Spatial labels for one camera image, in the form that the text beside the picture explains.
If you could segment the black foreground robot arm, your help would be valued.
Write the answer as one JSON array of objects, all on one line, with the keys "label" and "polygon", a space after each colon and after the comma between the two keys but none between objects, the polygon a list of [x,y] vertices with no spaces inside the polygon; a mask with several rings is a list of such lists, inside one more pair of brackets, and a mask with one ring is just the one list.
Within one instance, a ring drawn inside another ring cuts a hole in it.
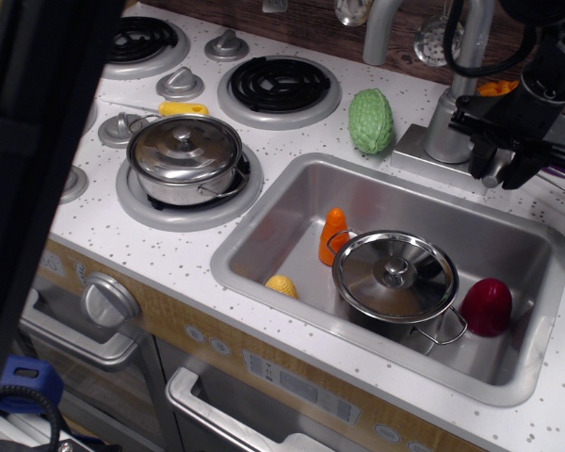
[{"label": "black foreground robot arm", "polygon": [[123,8],[0,5],[0,377]]}]

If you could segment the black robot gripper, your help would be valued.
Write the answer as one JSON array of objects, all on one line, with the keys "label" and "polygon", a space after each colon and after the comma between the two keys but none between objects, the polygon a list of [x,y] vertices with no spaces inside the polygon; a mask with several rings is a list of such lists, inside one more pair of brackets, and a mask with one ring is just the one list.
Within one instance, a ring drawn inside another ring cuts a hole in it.
[{"label": "black robot gripper", "polygon": [[559,102],[543,100],[522,86],[497,97],[460,96],[450,127],[470,138],[469,172],[482,179],[498,149],[516,153],[502,183],[518,189],[548,163],[553,150],[565,151],[565,117]]}]

